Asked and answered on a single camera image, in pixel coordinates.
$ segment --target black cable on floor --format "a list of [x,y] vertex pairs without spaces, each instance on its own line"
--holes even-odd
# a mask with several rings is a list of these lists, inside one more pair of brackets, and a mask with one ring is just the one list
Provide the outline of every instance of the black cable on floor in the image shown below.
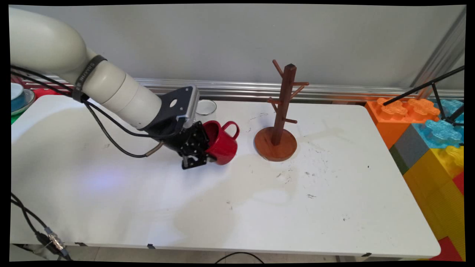
[[261,259],[259,259],[259,257],[257,257],[257,256],[254,255],[254,254],[251,254],[251,253],[248,253],[248,252],[233,252],[233,253],[231,253],[231,254],[229,254],[229,255],[226,255],[226,256],[220,258],[217,262],[215,262],[215,264],[216,264],[216,263],[219,263],[220,261],[226,259],[227,257],[232,256],[232,255],[235,255],[235,254],[248,254],[248,255],[251,255],[251,256],[253,256],[254,258],[256,258],[256,259],[257,259],[258,261],[260,261],[261,263],[264,263]]

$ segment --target metal rail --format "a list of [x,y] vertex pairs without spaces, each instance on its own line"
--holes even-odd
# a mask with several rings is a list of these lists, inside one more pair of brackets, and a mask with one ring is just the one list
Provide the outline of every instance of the metal rail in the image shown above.
[[[58,82],[69,85],[57,76],[48,76]],[[37,80],[51,86],[56,86],[48,81],[35,77]],[[280,84],[274,83],[243,83],[243,82],[222,82],[222,81],[200,81],[200,80],[165,80],[165,79],[142,79],[136,78],[141,85],[151,89],[152,92],[163,95],[174,89],[194,84],[200,90],[201,98],[227,101],[259,101],[265,102],[269,97],[278,98]],[[27,83],[34,88],[41,86],[34,83]],[[411,88],[397,87],[365,87],[365,86],[331,86],[312,85],[306,86],[297,96],[292,99],[294,103],[318,103],[331,101],[345,102],[366,102],[377,100],[380,97],[393,98],[409,91]],[[463,90],[438,89],[438,94],[442,99],[464,99]],[[402,101],[409,98],[416,98],[417,94],[408,95]]]

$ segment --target blue building block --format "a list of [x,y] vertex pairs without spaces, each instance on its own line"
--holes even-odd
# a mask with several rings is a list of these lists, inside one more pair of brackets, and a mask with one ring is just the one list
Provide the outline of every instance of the blue building block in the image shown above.
[[425,124],[411,124],[394,147],[410,169],[430,148],[459,147],[462,135],[446,121],[427,120]]

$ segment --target mug handle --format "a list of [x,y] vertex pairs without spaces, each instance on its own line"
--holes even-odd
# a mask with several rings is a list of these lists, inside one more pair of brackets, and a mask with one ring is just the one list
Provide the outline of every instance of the mug handle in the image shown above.
[[236,133],[235,133],[234,136],[232,137],[234,140],[236,140],[236,138],[237,138],[238,135],[239,135],[239,126],[238,126],[235,122],[233,122],[233,121],[228,121],[225,125],[223,125],[222,129],[223,129],[223,131],[226,130],[226,128],[227,128],[228,126],[230,126],[231,124],[236,125]]

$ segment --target cable connector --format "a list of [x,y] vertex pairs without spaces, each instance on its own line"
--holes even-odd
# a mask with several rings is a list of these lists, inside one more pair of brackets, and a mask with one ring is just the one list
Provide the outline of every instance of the cable connector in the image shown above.
[[45,248],[47,248],[49,252],[53,253],[54,255],[60,254],[60,251],[52,245],[52,241],[48,238],[47,235],[40,232],[36,232],[35,235],[36,235],[36,239],[38,239],[38,241],[43,246],[45,246]]
[[67,252],[63,241],[61,241],[58,235],[55,232],[53,232],[49,227],[46,227],[45,231],[48,234],[49,240],[51,240],[51,242],[56,247],[56,249],[59,250],[61,254],[63,254],[64,257],[66,257],[69,253]]

